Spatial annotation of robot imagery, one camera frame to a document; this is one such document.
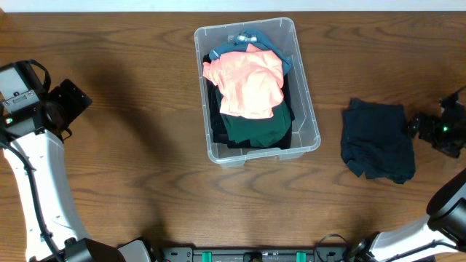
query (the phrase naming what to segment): white background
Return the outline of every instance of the white background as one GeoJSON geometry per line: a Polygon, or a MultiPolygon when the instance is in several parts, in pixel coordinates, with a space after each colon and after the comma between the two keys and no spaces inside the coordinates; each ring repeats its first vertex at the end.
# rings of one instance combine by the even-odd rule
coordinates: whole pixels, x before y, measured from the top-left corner
{"type": "Polygon", "coordinates": [[[466,0],[0,0],[5,12],[450,11],[466,0]]]}

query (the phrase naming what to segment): wooden tabletop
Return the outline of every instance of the wooden tabletop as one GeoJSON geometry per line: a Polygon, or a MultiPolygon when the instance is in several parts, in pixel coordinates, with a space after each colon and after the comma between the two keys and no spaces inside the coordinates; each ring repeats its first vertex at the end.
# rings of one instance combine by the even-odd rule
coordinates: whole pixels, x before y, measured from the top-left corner
{"type": "MultiPolygon", "coordinates": [[[[53,84],[69,78],[93,104],[71,125],[66,169],[80,217],[99,242],[140,235],[199,247],[313,246],[357,241],[425,214],[466,167],[414,141],[404,185],[352,174],[340,157],[350,98],[439,114],[466,85],[461,12],[6,14],[1,64],[34,58],[53,84]],[[287,16],[296,24],[322,144],[300,159],[222,169],[207,155],[194,32],[204,25],[287,16]]],[[[25,224],[0,158],[0,261],[24,261],[25,224]]],[[[442,255],[463,261],[466,255],[442,255]]]]}

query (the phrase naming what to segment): pink shirt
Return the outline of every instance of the pink shirt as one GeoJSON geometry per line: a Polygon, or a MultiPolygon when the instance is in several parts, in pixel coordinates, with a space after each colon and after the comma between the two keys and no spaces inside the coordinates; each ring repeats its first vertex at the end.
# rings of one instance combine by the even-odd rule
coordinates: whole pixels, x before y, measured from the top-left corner
{"type": "Polygon", "coordinates": [[[273,51],[252,44],[246,52],[228,52],[212,63],[204,62],[202,75],[224,96],[220,113],[265,119],[283,101],[282,61],[273,51]]]}

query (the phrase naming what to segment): storage bin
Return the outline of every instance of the storage bin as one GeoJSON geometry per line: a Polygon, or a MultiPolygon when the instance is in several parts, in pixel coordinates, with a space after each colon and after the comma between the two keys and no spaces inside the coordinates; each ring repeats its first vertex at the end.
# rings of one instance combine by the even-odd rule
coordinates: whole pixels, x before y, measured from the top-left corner
{"type": "Polygon", "coordinates": [[[314,109],[312,108],[311,97],[304,74],[298,39],[296,38],[296,29],[290,18],[280,17],[229,25],[205,26],[196,30],[194,33],[194,42],[196,44],[197,67],[199,69],[207,151],[212,162],[220,164],[222,167],[236,167],[244,165],[249,159],[266,156],[280,156],[280,160],[294,159],[319,147],[319,129],[317,128],[314,109]],[[236,34],[243,32],[246,28],[255,28],[262,31],[285,56],[291,58],[292,67],[288,72],[288,83],[291,94],[291,108],[295,114],[295,120],[292,123],[293,134],[289,149],[230,149],[224,144],[213,142],[212,130],[210,128],[210,111],[208,108],[208,87],[205,79],[202,77],[202,57],[219,44],[231,41],[236,34]]]}

